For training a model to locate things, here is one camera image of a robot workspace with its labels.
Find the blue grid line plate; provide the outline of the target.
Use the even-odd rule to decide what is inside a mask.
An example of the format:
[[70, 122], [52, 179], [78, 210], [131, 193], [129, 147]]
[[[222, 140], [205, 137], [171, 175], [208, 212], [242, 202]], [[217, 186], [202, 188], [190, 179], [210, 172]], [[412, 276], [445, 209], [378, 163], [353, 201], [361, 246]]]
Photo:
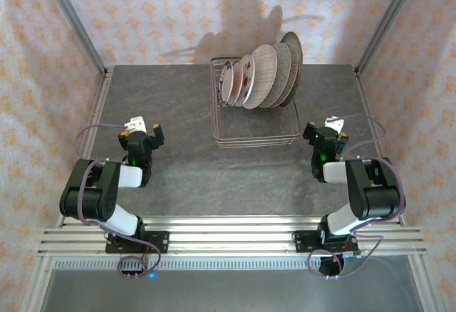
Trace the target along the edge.
[[276, 50], [269, 44], [255, 49], [252, 58], [255, 65], [254, 78], [251, 80], [247, 100], [242, 105], [246, 109], [258, 107], [268, 96], [274, 84], [278, 63]]

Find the small plate orange sunburst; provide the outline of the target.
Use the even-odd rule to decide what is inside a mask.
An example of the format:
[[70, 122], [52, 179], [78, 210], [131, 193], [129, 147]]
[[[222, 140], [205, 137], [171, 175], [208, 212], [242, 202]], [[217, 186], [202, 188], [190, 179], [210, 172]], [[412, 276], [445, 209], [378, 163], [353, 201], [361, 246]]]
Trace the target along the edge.
[[240, 61], [233, 62], [232, 65], [232, 85], [230, 96], [226, 100], [226, 104], [232, 106], [236, 103], [242, 89], [243, 67]]

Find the grey metal sheet panel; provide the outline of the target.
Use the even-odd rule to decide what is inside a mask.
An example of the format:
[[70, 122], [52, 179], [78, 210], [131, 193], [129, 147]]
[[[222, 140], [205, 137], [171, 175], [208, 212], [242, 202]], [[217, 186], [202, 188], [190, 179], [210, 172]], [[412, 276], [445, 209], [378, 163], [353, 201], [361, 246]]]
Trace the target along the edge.
[[55, 271], [41, 312], [423, 312], [404, 266], [324, 281], [307, 271]]

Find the aluminium frame post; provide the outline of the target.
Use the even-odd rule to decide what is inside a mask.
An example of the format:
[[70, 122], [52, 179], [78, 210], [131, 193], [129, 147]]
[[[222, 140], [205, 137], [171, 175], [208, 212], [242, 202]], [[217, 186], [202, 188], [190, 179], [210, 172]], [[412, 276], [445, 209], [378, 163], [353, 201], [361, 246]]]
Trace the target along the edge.
[[354, 67], [354, 73], [357, 78], [360, 78], [366, 72], [370, 62], [373, 60], [405, 2], [406, 0], [391, 0], [377, 29], [368, 42], [361, 59]]
[[71, 25], [73, 31], [75, 32], [77, 39], [82, 44], [91, 63], [95, 66], [97, 72], [102, 77], [104, 77], [108, 70], [103, 63], [99, 52], [97, 52], [93, 42], [91, 41], [90, 36], [86, 31], [86, 28], [83, 25], [83, 22], [81, 21], [71, 0], [56, 0], [56, 2], [59, 5], [60, 10], [67, 19], [68, 23]]

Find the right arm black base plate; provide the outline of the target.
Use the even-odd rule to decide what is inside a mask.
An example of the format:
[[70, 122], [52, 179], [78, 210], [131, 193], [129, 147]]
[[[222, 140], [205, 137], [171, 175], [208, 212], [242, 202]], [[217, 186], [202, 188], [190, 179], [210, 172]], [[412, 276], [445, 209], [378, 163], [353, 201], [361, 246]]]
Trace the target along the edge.
[[295, 231], [291, 235], [296, 252], [312, 252], [315, 250], [331, 251], [335, 254], [356, 252], [359, 250], [357, 238], [351, 235], [326, 235], [323, 231]]

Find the watermelon print plate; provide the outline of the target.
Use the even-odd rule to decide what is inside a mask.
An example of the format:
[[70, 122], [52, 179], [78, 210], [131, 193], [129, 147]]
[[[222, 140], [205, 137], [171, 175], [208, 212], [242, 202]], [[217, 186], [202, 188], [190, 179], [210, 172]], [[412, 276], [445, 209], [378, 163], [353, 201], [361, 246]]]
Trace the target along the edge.
[[242, 65], [241, 90], [234, 103], [237, 107], [242, 107], [249, 99], [254, 84], [255, 62], [251, 54], [243, 56], [240, 60]]

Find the aluminium mounting rail beam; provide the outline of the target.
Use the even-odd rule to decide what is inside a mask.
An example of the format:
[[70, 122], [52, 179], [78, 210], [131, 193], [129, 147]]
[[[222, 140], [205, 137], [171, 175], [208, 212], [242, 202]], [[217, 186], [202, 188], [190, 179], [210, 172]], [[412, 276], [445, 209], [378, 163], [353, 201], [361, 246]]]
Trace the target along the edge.
[[[305, 216], [200, 216], [145, 217], [148, 231], [170, 234], [168, 256], [295, 256], [294, 231], [313, 231], [319, 217]], [[362, 254], [377, 256], [426, 254], [428, 247], [419, 227], [398, 220], [371, 224], [358, 232]], [[106, 240], [96, 226], [66, 217], [47, 228], [38, 254], [44, 256], [101, 256]]]

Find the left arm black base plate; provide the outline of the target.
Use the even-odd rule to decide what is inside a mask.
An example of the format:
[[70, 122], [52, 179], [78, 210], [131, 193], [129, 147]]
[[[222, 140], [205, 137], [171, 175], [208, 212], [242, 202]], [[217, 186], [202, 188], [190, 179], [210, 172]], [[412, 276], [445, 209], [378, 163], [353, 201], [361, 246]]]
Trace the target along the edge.
[[[161, 253], [166, 254], [170, 233], [165, 231], [144, 231], [133, 236], [133, 238], [149, 242], [156, 246]], [[105, 252], [107, 254], [142, 254], [147, 249], [151, 251], [149, 246], [139, 244], [137, 242], [126, 240], [119, 236], [107, 235]]]

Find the small plate green lettered rim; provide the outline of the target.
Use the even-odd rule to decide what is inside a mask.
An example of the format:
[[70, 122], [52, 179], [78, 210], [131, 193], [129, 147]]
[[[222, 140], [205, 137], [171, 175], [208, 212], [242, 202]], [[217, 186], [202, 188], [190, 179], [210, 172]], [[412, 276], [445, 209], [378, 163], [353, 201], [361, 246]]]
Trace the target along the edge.
[[229, 97], [232, 92], [234, 82], [233, 64], [231, 61], [227, 61], [222, 68], [221, 75], [219, 77], [219, 104], [227, 104]]

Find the colourful squiggle plate brown back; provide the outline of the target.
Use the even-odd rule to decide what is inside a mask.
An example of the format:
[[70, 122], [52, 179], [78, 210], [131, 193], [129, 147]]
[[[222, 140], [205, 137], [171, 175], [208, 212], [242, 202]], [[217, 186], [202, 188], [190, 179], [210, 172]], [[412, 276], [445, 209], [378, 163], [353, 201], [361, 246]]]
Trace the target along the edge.
[[291, 52], [291, 70], [289, 81], [286, 84], [284, 91], [279, 98], [279, 106], [286, 107], [293, 99], [299, 86], [303, 51], [299, 37], [293, 32], [287, 32], [281, 40], [285, 43]]

